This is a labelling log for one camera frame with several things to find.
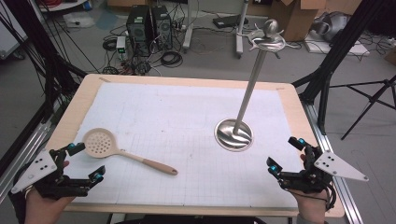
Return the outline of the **person's left hand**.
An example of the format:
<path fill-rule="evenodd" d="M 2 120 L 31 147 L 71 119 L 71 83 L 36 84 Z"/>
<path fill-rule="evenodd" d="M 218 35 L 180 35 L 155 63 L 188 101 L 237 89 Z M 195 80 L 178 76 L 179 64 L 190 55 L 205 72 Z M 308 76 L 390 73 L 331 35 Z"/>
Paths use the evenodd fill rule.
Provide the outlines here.
<path fill-rule="evenodd" d="M 43 198 L 35 188 L 31 188 L 26 195 L 24 224 L 56 224 L 66 206 L 74 200 L 75 197 Z"/>

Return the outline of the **large black computer tower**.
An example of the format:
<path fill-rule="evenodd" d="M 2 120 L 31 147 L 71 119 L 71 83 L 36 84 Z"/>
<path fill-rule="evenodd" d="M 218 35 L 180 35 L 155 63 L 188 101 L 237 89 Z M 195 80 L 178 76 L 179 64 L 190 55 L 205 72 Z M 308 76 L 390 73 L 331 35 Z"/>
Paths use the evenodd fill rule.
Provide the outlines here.
<path fill-rule="evenodd" d="M 149 44 L 153 37 L 149 6 L 133 5 L 126 22 L 126 28 L 134 54 L 149 56 Z"/>

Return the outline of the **slim black computer tower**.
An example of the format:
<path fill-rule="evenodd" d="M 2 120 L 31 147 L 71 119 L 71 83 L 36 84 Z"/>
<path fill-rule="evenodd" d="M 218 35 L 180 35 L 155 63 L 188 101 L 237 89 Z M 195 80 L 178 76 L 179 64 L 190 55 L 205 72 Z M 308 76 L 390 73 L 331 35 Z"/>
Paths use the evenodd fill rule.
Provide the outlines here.
<path fill-rule="evenodd" d="M 165 6 L 153 6 L 151 14 L 158 49 L 171 49 L 173 47 L 171 18 L 167 8 Z"/>

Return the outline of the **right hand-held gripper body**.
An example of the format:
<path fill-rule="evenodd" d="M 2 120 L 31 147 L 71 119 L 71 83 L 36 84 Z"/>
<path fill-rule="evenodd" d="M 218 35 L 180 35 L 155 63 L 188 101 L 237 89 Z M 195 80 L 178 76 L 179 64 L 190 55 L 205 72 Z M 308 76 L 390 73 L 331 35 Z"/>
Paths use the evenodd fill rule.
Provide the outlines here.
<path fill-rule="evenodd" d="M 279 172 L 277 180 L 282 189 L 304 193 L 322 192 L 331 185 L 334 176 L 367 182 L 369 177 L 332 152 L 305 146 L 304 169 L 299 173 Z"/>

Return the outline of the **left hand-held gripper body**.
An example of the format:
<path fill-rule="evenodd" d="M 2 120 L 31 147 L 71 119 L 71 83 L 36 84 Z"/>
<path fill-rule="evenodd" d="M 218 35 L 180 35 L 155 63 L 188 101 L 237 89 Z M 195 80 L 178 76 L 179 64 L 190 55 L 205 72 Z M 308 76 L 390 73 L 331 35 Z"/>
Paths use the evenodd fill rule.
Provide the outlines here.
<path fill-rule="evenodd" d="M 85 197 L 92 188 L 90 179 L 71 179 L 64 175 L 67 149 L 43 149 L 21 173 L 11 193 L 21 193 L 34 187 L 43 198 Z"/>

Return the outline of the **grey rounded helmet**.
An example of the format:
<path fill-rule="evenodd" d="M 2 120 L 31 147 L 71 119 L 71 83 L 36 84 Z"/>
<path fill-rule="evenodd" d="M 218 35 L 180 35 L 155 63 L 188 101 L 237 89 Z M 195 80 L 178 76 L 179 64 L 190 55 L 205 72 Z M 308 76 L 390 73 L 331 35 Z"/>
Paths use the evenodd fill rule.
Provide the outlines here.
<path fill-rule="evenodd" d="M 321 36 L 325 41 L 331 42 L 344 30 L 349 20 L 350 16 L 340 11 L 324 12 L 314 19 L 310 30 Z"/>

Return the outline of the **open cardboard box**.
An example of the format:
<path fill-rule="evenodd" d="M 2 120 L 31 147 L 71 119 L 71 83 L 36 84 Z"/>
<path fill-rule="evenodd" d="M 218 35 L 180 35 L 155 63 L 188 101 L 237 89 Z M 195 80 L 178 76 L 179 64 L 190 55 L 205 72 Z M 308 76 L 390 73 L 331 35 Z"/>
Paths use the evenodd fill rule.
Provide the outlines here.
<path fill-rule="evenodd" d="M 302 41 L 326 0 L 273 0 L 270 19 L 278 22 L 286 41 Z"/>

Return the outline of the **black tripod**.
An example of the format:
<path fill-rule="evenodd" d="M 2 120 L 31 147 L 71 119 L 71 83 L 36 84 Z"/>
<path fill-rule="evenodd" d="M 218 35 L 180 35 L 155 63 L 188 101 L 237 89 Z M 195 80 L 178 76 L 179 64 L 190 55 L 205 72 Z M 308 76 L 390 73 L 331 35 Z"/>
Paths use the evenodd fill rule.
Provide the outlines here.
<path fill-rule="evenodd" d="M 378 91 L 373 94 L 368 94 L 364 91 L 358 90 L 360 86 L 370 86 L 381 84 L 381 87 Z M 349 83 L 349 84 L 341 84 L 341 85 L 333 85 L 331 88 L 348 88 L 357 94 L 365 97 L 368 100 L 367 105 L 363 108 L 360 115 L 357 119 L 351 124 L 351 126 L 347 129 L 344 135 L 341 137 L 342 140 L 345 140 L 353 129 L 359 124 L 359 122 L 364 118 L 364 116 L 368 113 L 368 111 L 375 105 L 380 104 L 385 107 L 388 107 L 394 111 L 396 111 L 396 75 L 394 75 L 391 79 L 383 79 L 378 81 L 369 81 L 369 82 L 360 82 L 360 83 Z M 387 91 L 391 90 L 391 96 L 393 99 L 393 104 L 386 103 L 380 99 L 380 97 Z"/>

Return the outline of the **beige slotted skimmer spoon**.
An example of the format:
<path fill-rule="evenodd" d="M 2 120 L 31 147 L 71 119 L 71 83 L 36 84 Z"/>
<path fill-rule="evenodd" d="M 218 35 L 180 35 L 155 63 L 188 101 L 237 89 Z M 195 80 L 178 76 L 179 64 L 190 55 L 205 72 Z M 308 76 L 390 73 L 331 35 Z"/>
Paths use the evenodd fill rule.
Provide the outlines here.
<path fill-rule="evenodd" d="M 86 132 L 82 142 L 85 145 L 85 151 L 88 155 L 97 158 L 107 158 L 110 156 L 120 155 L 135 161 L 139 161 L 153 169 L 168 175 L 177 175 L 178 170 L 169 165 L 139 157 L 122 150 L 117 145 L 115 135 L 104 128 L 95 128 Z"/>

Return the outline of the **black metal frame post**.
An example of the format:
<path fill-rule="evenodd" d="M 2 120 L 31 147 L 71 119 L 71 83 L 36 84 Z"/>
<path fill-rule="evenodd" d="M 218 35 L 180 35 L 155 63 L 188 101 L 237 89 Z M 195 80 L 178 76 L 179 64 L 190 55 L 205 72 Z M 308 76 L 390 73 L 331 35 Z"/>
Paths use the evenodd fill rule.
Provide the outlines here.
<path fill-rule="evenodd" d="M 54 114 L 54 103 L 60 95 L 72 96 L 78 84 L 72 77 L 85 77 L 87 73 L 64 59 L 50 40 L 42 22 L 39 20 L 29 0 L 3 0 L 10 13 L 33 44 L 35 53 L 21 40 L 12 25 L 0 17 L 0 21 L 21 44 L 30 58 L 35 71 L 45 79 L 45 101 L 42 105 L 43 119 L 47 120 Z"/>
<path fill-rule="evenodd" d="M 322 134 L 326 134 L 327 102 L 333 73 L 345 59 L 364 29 L 390 2 L 391 0 L 361 0 L 350 21 L 335 40 L 320 66 L 311 74 L 292 82 L 295 88 L 306 84 L 304 91 L 299 94 L 303 103 L 312 105 L 316 97 L 320 95 L 317 125 Z"/>

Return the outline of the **small white power device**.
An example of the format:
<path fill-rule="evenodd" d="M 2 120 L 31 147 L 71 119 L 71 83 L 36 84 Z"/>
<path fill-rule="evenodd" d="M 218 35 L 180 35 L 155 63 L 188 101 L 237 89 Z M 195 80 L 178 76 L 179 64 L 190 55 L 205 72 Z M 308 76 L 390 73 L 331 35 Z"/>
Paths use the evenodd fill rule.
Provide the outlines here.
<path fill-rule="evenodd" d="M 121 61 L 125 61 L 127 59 L 127 48 L 126 48 L 126 37 L 118 36 L 116 43 L 116 51 L 119 55 L 119 59 Z"/>

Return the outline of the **flat white board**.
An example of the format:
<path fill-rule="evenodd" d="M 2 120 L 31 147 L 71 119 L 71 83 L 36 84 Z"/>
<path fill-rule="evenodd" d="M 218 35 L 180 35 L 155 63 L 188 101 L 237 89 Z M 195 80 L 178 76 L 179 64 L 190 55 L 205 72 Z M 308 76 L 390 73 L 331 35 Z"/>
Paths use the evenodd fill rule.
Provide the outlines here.
<path fill-rule="evenodd" d="M 304 40 L 304 45 L 310 53 L 328 54 L 329 52 L 343 52 L 347 55 L 363 57 L 370 55 L 370 51 L 360 41 L 356 41 L 352 45 L 341 44 L 340 46 L 333 45 L 331 47 L 329 42 L 326 42 L 322 37 L 315 34 L 309 34 Z"/>

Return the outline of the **steel utensil stand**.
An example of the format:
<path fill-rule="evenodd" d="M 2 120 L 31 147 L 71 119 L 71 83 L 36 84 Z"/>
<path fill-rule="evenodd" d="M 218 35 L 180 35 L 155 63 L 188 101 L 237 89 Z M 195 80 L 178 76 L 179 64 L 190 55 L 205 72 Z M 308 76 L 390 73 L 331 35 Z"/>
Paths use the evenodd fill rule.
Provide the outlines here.
<path fill-rule="evenodd" d="M 253 65 L 247 88 L 240 105 L 236 119 L 224 119 L 215 127 L 214 135 L 218 144 L 226 150 L 241 152 L 247 150 L 253 143 L 254 133 L 252 129 L 243 121 L 248 108 L 251 95 L 254 91 L 258 76 L 262 70 L 265 56 L 268 52 L 277 55 L 285 47 L 290 47 L 285 38 L 281 35 L 283 30 L 279 28 L 278 22 L 274 19 L 267 20 L 262 28 L 256 29 L 245 37 L 251 48 L 258 50 L 256 61 Z"/>

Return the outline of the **flat black device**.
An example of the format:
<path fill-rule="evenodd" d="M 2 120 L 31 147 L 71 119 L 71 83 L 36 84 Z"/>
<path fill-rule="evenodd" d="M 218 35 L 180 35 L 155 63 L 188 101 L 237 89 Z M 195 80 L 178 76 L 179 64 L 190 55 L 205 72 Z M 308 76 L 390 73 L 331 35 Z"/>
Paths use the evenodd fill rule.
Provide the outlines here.
<path fill-rule="evenodd" d="M 215 18 L 212 21 L 213 24 L 219 29 L 228 28 L 228 27 L 238 27 L 240 25 L 241 16 L 234 15 L 234 16 Z"/>

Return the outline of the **white grid paper mat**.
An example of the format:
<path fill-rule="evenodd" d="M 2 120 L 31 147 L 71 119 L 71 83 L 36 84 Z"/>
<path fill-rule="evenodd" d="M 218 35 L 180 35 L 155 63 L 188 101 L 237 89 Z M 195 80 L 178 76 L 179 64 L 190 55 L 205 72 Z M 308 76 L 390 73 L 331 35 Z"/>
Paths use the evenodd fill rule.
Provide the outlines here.
<path fill-rule="evenodd" d="M 214 135 L 223 119 L 235 118 L 241 89 L 104 83 L 76 139 L 93 128 L 113 132 L 120 148 L 177 169 L 167 175 L 121 156 L 95 159 L 84 152 L 66 169 L 83 177 L 100 166 L 104 179 L 86 203 L 293 208 L 294 198 L 269 174 L 274 159 L 286 171 L 302 168 L 288 140 L 290 126 L 277 91 L 255 90 L 245 123 L 249 149 L 231 152 Z"/>

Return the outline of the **aluminium rail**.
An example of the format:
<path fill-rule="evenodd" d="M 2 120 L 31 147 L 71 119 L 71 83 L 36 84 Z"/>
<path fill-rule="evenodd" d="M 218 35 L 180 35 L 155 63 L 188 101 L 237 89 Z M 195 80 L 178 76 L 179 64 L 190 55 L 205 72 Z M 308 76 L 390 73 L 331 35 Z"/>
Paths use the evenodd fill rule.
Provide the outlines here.
<path fill-rule="evenodd" d="M 44 142 L 50 136 L 52 123 L 39 122 L 35 127 L 22 131 L 10 150 L 17 150 L 8 160 L 5 171 L 0 174 L 0 204 L 7 197 L 8 191 L 13 186 L 14 175 L 22 166 L 30 161 L 37 151 L 44 146 Z"/>
<path fill-rule="evenodd" d="M 368 176 L 333 152 L 329 138 L 321 132 L 317 125 L 318 112 L 315 107 L 306 103 L 302 103 L 302 106 L 318 145 L 323 151 L 323 156 L 319 159 L 320 164 L 318 167 L 323 168 L 325 172 L 329 172 L 332 175 L 333 186 L 337 192 L 337 200 L 342 205 L 347 223 L 364 224 L 361 213 L 347 185 L 347 180 L 367 182 L 369 180 Z"/>

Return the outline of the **person's right hand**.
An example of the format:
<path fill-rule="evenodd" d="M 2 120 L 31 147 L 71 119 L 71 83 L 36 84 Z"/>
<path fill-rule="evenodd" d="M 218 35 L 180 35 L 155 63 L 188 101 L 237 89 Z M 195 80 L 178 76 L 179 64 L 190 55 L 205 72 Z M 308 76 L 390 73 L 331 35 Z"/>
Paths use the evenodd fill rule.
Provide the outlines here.
<path fill-rule="evenodd" d="M 327 192 L 303 193 L 300 190 L 289 189 L 289 193 L 298 204 L 296 224 L 326 224 Z"/>

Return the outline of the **white stand leg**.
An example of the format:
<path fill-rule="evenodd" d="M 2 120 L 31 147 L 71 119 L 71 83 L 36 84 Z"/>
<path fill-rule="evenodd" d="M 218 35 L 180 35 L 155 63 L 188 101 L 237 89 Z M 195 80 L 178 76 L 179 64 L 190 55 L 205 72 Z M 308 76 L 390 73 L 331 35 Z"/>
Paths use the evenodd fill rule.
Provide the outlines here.
<path fill-rule="evenodd" d="M 248 11 L 248 0 L 243 0 L 241 13 L 239 15 L 238 27 L 236 29 L 236 34 L 235 34 L 235 53 L 238 59 L 242 57 L 242 54 L 244 52 L 242 33 L 243 33 L 247 11 Z"/>
<path fill-rule="evenodd" d="M 192 21 L 192 0 L 188 1 L 188 9 L 187 9 L 187 25 L 184 35 L 184 42 L 182 45 L 183 52 L 186 53 L 191 46 L 191 36 L 193 31 L 193 21 Z"/>

